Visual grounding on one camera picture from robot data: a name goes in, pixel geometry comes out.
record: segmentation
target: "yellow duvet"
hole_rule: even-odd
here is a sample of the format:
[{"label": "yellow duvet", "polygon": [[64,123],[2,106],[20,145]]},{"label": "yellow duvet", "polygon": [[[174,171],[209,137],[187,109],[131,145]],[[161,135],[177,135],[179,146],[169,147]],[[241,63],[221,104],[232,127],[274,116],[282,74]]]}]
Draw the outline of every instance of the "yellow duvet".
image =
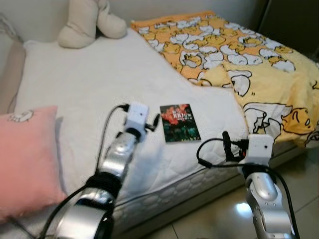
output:
[{"label": "yellow duvet", "polygon": [[212,11],[132,28],[192,83],[233,88],[250,133],[319,145],[318,63]]}]

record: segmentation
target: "book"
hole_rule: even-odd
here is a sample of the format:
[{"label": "book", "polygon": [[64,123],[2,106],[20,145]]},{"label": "book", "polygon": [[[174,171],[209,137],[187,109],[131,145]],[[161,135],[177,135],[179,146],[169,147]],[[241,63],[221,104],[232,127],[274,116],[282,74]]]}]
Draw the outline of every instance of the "book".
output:
[{"label": "book", "polygon": [[189,104],[161,106],[160,114],[167,143],[201,140]]}]

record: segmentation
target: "plush toy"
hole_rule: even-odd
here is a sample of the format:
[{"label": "plush toy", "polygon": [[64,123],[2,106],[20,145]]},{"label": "plush toy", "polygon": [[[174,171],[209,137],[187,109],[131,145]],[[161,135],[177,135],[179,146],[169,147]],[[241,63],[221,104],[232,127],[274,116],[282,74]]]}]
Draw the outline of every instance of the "plush toy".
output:
[{"label": "plush toy", "polygon": [[69,19],[58,36],[62,47],[82,48],[95,40],[96,26],[109,38],[126,35],[123,19],[110,14],[108,0],[70,0]]}]

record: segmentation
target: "white sheet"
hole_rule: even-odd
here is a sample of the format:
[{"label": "white sheet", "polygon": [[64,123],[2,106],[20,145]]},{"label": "white sheet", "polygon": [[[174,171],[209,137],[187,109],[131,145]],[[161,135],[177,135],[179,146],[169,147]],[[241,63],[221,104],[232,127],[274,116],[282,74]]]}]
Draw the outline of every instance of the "white sheet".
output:
[{"label": "white sheet", "polygon": [[[202,140],[221,137],[224,130],[233,139],[247,137],[241,109],[230,89],[192,85],[132,30],[123,39],[99,38],[80,50],[63,49],[56,42],[29,41],[25,47],[16,111],[58,105],[56,132],[67,193],[93,173],[104,120],[117,104],[147,104],[149,122],[162,105],[190,104]],[[124,116],[114,114],[107,143],[122,130]],[[160,123],[136,151],[118,203],[158,191],[197,171],[199,144],[166,144]],[[222,161],[222,143],[205,146],[203,157]]]}]

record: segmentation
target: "pink cushion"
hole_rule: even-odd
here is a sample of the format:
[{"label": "pink cushion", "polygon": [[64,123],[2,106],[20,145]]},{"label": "pink cushion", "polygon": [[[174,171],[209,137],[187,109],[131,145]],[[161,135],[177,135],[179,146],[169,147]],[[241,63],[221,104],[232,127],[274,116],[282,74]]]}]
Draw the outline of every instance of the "pink cushion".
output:
[{"label": "pink cushion", "polygon": [[57,204],[57,107],[0,116],[0,222]]}]

